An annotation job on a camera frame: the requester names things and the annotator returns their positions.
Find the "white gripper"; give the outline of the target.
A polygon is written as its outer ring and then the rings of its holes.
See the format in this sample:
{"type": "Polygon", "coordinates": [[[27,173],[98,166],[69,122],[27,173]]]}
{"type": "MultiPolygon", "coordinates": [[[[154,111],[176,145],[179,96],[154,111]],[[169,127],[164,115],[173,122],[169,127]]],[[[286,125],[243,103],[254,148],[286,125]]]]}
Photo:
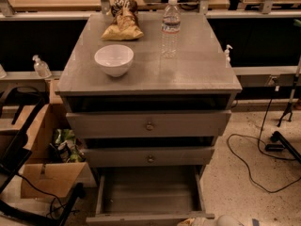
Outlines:
{"type": "Polygon", "coordinates": [[[177,226],[215,226],[214,219],[208,218],[187,218],[177,224],[177,226]]]}

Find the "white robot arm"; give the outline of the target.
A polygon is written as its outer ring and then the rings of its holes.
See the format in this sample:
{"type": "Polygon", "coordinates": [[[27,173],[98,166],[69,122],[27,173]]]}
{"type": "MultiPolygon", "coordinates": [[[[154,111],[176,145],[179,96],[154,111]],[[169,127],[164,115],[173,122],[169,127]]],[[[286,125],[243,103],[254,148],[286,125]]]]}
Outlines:
{"type": "Polygon", "coordinates": [[[218,219],[188,218],[177,224],[177,226],[245,226],[238,219],[222,215],[218,219]]]}

